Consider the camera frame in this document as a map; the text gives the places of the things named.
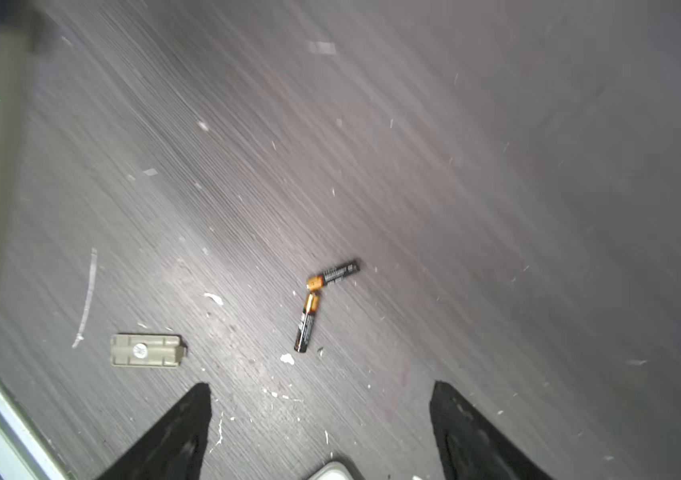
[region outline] black and orange battery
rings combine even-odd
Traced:
[[[308,290],[315,292],[323,286],[329,285],[330,283],[340,282],[348,275],[353,275],[358,271],[359,262],[356,260],[351,260],[345,264],[325,270],[319,275],[312,276],[307,280],[306,287]]]
[[[308,350],[308,342],[311,341],[311,330],[314,328],[314,317],[319,307],[319,293],[309,292],[303,305],[303,315],[300,317],[300,327],[295,339],[295,351],[305,353]]]

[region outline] white scrap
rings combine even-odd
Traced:
[[[218,305],[223,306],[223,299],[220,298],[220,296],[217,296],[214,293],[209,292],[204,292],[204,296],[206,296],[207,298],[211,298],[213,302],[216,302]]]
[[[335,43],[308,42],[308,51],[317,55],[335,55]]]
[[[98,251],[95,247],[92,247],[92,252],[90,253],[90,280],[87,284],[87,296],[85,297],[85,309],[82,312],[82,320],[79,322],[79,330],[76,332],[76,338],[71,348],[75,349],[80,341],[84,340],[85,337],[82,334],[85,332],[85,326],[87,325],[87,316],[90,314],[90,303],[92,303],[92,293],[96,289],[96,274],[98,273]]]
[[[218,439],[218,442],[215,443],[215,445],[213,445],[212,448],[210,448],[210,453],[212,453],[212,451],[215,449],[215,447],[217,447],[221,443],[223,443],[223,415],[222,415],[222,412],[221,412],[221,415],[220,415],[220,422],[218,423],[218,436],[220,438]]]

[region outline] gray laminate floor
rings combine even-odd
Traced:
[[[209,382],[204,478],[436,480],[435,379],[556,478],[681,478],[681,2],[42,8],[0,377],[77,478]],[[109,365],[169,331],[180,369]]]

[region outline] debris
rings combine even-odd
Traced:
[[[310,291],[315,291],[323,286],[327,286],[331,283],[340,282],[342,279],[349,275],[353,275],[359,271],[359,262],[356,260],[351,260],[350,262],[345,262],[345,264],[340,264],[329,268],[322,273],[312,276],[306,282],[306,288]]]
[[[95,247],[92,247],[92,252],[90,253],[90,279],[87,284],[87,296],[85,297],[85,309],[82,312],[82,320],[79,322],[79,330],[76,333],[76,338],[71,348],[75,349],[80,341],[84,340],[85,337],[82,334],[85,332],[85,326],[87,325],[87,316],[90,314],[90,303],[92,302],[92,293],[96,289],[96,274],[98,273],[98,251]]]
[[[305,353],[308,350],[308,342],[311,341],[311,330],[314,328],[314,316],[319,306],[319,294],[309,292],[303,307],[303,315],[300,317],[300,326],[295,338],[295,351]]]
[[[335,55],[335,43],[308,42],[308,51],[317,55]]]
[[[178,335],[132,335],[111,337],[113,366],[175,367],[186,356],[186,347]]]
[[[215,447],[219,446],[221,443],[223,443],[223,413],[220,413],[220,422],[218,423],[218,441],[215,443],[215,445],[210,448],[210,453],[215,449]]]
[[[216,302],[218,305],[223,306],[223,299],[220,298],[220,296],[217,296],[214,293],[209,292],[204,292],[204,296],[206,296],[207,298],[211,298],[213,302]]]

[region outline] white paint fleck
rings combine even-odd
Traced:
[[[335,55],[335,43],[332,42],[308,42],[308,51],[316,55]]]
[[[74,339],[71,348],[75,349],[80,341],[84,340],[83,336],[85,332],[85,326],[87,325],[87,317],[90,314],[90,303],[92,303],[92,293],[96,289],[96,274],[98,273],[98,250],[92,247],[92,252],[90,253],[90,277],[87,282],[87,295],[85,297],[85,309],[82,311],[82,319],[79,321],[79,330],[76,332],[76,338]]]
[[[206,296],[207,298],[211,298],[213,302],[216,302],[218,305],[223,306],[223,299],[220,298],[220,296],[217,296],[214,293],[209,292],[204,292],[204,296]]]

